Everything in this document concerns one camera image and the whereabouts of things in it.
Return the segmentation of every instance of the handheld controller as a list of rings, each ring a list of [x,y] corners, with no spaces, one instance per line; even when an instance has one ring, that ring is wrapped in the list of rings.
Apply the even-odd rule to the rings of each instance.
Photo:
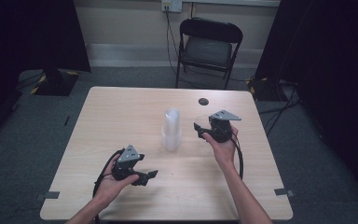
[[[209,117],[211,129],[201,128],[197,123],[194,123],[194,130],[199,134],[199,138],[203,138],[203,133],[208,133],[216,142],[224,143],[232,137],[230,120],[241,120],[241,118],[226,110],[221,110]]]
[[[123,148],[120,151],[120,157],[115,162],[115,165],[112,168],[112,176],[116,180],[125,179],[129,175],[138,175],[139,178],[133,182],[133,186],[146,186],[147,181],[151,178],[156,177],[158,170],[149,172],[147,174],[136,172],[133,170],[133,167],[138,161],[142,161],[145,157],[144,154],[138,154],[135,148],[132,145]]]

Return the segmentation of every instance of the black chair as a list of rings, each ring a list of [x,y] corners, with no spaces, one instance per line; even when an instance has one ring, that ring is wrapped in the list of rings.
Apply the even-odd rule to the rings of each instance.
[[[180,25],[179,58],[175,88],[178,88],[180,64],[224,72],[225,90],[242,42],[240,28],[229,22],[190,18]]]

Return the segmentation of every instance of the stacked cups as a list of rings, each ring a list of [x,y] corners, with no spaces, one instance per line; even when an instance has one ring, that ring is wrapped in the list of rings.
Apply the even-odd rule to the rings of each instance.
[[[180,128],[180,113],[176,108],[165,111],[165,122],[161,129],[162,145],[168,151],[176,151],[182,140],[182,129]]]

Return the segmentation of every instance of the black round object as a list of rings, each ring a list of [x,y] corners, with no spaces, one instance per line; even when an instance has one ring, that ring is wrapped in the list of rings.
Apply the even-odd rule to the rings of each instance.
[[[199,104],[200,105],[207,105],[207,104],[209,104],[209,101],[206,98],[200,98],[199,99]]]

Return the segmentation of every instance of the table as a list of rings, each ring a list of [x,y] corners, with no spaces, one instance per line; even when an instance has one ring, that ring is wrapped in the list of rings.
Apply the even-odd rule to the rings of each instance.
[[[200,105],[206,98],[208,105]],[[161,144],[164,111],[180,111],[182,143],[176,152]],[[69,219],[90,199],[94,181],[109,157],[131,144],[142,154],[135,170],[158,170],[146,187],[128,186],[100,213],[107,220],[233,220],[238,219],[226,180],[208,143],[199,139],[193,122],[222,109],[242,118],[238,128],[244,159],[244,182],[272,219],[293,215],[283,183],[247,91],[206,91],[94,87],[81,110],[40,212],[45,220]]]

